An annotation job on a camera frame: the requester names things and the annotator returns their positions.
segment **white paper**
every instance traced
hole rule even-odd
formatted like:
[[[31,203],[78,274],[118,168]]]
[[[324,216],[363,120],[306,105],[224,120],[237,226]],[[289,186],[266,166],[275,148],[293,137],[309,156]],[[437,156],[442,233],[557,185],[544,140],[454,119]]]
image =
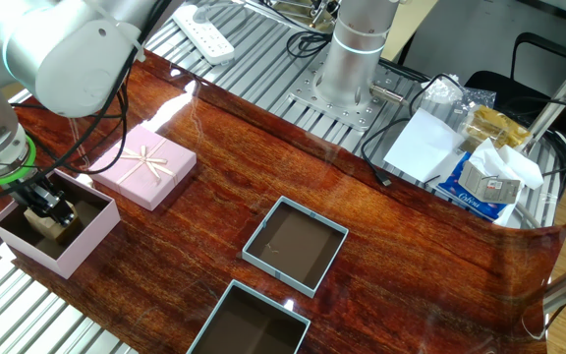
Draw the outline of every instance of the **white paper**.
[[[499,179],[519,180],[525,183],[499,156],[497,149],[490,139],[486,139],[473,152],[469,161],[484,176],[497,176]]]
[[[521,178],[526,186],[531,189],[542,186],[543,179],[540,167],[538,167],[536,162],[508,146],[503,146],[499,150],[499,156]]]
[[[419,109],[383,160],[426,182],[437,175],[438,165],[463,141],[451,127]]]

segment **wooden table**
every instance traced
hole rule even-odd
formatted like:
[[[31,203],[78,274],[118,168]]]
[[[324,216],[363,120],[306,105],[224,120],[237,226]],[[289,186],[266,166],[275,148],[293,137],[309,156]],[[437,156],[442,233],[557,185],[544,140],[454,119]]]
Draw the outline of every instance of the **wooden table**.
[[[311,320],[301,353],[546,352],[533,335],[566,227],[504,229],[396,177],[380,187],[349,152],[147,56],[130,77],[128,123],[195,151],[194,174],[154,212],[97,185],[122,222],[69,280],[23,255],[21,269],[141,353],[184,353],[232,279],[294,299]],[[68,148],[66,119],[18,113]],[[313,299],[238,258],[282,195],[350,229]]]

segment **pink box lid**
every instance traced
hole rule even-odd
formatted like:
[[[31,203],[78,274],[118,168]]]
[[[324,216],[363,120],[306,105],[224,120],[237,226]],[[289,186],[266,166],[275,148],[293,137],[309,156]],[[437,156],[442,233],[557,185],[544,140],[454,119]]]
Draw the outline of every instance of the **pink box lid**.
[[[102,155],[90,168],[97,170],[107,166],[119,151],[121,141]],[[142,156],[145,147],[145,157],[151,162],[160,179],[154,175],[147,163],[138,158],[127,156]],[[145,207],[155,209],[162,200],[178,185],[178,183],[196,165],[196,154],[179,146],[142,125],[137,125],[126,136],[126,149],[117,163],[107,171],[91,175],[100,182],[124,197]]]

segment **plastic bag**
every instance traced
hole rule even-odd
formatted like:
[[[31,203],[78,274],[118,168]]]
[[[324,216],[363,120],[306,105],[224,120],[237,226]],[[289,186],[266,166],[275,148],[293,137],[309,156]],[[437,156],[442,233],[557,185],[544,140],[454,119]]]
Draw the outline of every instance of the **plastic bag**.
[[[449,75],[456,83],[459,78],[455,75]],[[422,83],[423,89],[429,84]],[[469,111],[477,105],[486,107],[494,107],[497,93],[485,89],[463,88],[457,87],[446,78],[440,78],[431,85],[423,95],[424,100],[434,103],[448,104],[457,103],[456,109]]]
[[[465,141],[477,147],[491,139],[496,148],[516,148],[526,143],[530,131],[506,115],[482,105],[474,105],[458,128]]]

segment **blue packaging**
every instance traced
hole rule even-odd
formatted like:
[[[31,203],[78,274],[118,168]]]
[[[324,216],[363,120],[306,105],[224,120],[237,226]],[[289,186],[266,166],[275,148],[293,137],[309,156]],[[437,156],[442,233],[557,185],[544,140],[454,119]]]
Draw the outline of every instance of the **blue packaging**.
[[[438,188],[442,189],[445,193],[455,196],[462,203],[468,205],[469,207],[477,210],[485,218],[489,220],[496,220],[499,218],[499,213],[507,206],[504,204],[492,204],[483,203],[475,198],[471,193],[469,193],[464,187],[460,186],[458,181],[462,175],[462,170],[464,169],[464,163],[471,157],[470,153],[465,153],[456,168],[451,173],[451,176],[447,178],[447,181],[440,183]]]

